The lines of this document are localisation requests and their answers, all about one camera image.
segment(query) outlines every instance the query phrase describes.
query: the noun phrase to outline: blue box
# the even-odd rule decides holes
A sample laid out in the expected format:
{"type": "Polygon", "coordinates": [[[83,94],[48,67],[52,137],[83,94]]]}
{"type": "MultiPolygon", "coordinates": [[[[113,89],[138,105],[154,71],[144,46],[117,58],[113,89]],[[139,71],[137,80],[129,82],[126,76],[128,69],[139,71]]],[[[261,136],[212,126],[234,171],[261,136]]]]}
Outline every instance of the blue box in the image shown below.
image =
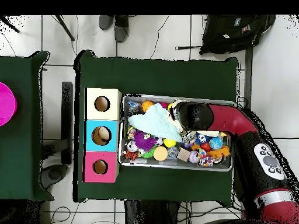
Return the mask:
{"type": "Polygon", "coordinates": [[[86,151],[111,151],[117,149],[118,121],[87,120],[86,121],[86,151]],[[92,140],[92,133],[96,127],[106,127],[111,134],[110,141],[105,145],[98,145],[92,140]]]}

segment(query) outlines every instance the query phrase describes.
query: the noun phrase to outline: green toy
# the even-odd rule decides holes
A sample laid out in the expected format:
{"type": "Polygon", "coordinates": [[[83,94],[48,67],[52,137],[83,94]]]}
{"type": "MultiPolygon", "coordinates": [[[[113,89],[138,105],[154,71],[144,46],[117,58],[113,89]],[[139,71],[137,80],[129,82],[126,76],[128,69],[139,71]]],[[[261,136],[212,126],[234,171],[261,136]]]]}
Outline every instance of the green toy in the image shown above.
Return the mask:
{"type": "Polygon", "coordinates": [[[157,148],[157,146],[152,147],[152,149],[149,152],[146,152],[142,155],[143,158],[150,158],[153,157],[154,151],[157,148]]]}

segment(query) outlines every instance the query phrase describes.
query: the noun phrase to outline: pink bowl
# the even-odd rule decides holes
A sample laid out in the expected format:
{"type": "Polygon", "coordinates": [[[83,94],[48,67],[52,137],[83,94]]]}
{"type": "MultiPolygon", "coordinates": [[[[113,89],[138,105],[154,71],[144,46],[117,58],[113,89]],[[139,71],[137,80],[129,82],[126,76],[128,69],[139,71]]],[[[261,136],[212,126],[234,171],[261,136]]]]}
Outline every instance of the pink bowl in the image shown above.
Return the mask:
{"type": "Polygon", "coordinates": [[[0,126],[5,125],[17,109],[16,98],[9,87],[0,82],[0,126]]]}

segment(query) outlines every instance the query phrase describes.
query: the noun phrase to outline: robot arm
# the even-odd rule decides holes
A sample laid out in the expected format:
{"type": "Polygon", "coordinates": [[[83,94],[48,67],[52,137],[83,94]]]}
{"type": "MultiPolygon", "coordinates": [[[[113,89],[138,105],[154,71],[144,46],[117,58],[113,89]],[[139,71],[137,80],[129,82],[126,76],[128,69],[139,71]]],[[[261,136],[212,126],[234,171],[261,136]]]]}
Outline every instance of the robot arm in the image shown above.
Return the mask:
{"type": "Polygon", "coordinates": [[[239,159],[235,168],[244,189],[239,200],[246,218],[274,224],[299,224],[299,209],[278,160],[259,136],[254,123],[231,106],[180,102],[172,117],[186,130],[231,134],[239,159]]]}

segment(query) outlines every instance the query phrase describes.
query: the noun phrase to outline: black backpack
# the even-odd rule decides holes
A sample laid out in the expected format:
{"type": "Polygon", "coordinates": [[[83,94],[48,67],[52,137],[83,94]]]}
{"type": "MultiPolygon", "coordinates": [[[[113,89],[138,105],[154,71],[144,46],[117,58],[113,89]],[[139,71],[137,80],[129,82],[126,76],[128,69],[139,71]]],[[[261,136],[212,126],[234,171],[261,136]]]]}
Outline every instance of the black backpack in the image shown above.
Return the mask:
{"type": "Polygon", "coordinates": [[[275,15],[208,15],[200,55],[235,53],[259,44],[275,15]]]}

